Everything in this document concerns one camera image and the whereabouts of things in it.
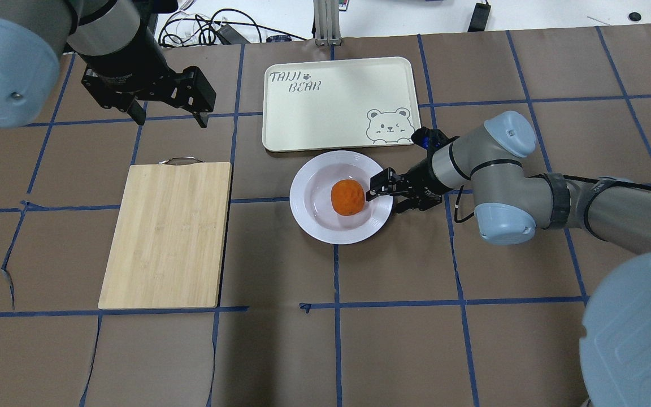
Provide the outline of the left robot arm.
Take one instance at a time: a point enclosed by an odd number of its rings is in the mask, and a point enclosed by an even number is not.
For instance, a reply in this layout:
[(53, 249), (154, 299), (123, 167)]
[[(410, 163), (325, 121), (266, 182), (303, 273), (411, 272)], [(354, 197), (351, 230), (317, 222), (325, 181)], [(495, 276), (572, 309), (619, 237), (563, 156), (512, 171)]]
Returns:
[(33, 123), (66, 48), (87, 65), (81, 82), (101, 108), (142, 125), (140, 101), (160, 101), (207, 126), (214, 88), (196, 66), (168, 66), (132, 1), (0, 1), (0, 127)]

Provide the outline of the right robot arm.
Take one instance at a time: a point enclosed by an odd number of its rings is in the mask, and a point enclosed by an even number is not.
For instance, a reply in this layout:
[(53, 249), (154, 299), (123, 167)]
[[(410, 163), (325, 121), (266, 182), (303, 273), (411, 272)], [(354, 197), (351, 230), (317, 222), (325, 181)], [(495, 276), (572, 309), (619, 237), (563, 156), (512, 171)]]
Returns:
[(522, 160), (537, 137), (515, 111), (486, 119), (467, 136), (422, 127), (411, 139), (426, 157), (402, 175), (390, 168), (374, 175), (368, 201), (400, 196), (397, 212), (423, 211), (468, 186), (487, 243), (516, 245), (538, 229), (578, 228), (633, 253), (587, 301), (580, 368), (586, 406), (651, 406), (651, 187), (619, 177), (527, 177)]

